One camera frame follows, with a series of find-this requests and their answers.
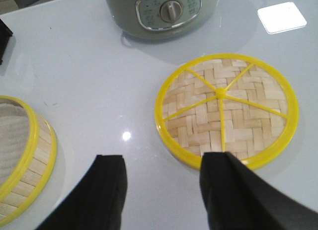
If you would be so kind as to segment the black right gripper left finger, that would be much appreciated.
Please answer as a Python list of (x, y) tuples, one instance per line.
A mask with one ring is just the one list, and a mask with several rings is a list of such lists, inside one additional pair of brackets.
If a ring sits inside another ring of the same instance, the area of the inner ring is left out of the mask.
[(121, 155), (97, 155), (94, 162), (39, 230), (118, 230), (127, 193)]

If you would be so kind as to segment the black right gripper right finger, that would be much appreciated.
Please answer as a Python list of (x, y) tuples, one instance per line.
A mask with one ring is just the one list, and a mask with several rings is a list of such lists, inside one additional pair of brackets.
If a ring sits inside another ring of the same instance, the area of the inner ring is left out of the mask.
[(281, 193), (231, 153), (205, 153), (200, 189), (211, 230), (316, 230), (318, 214)]

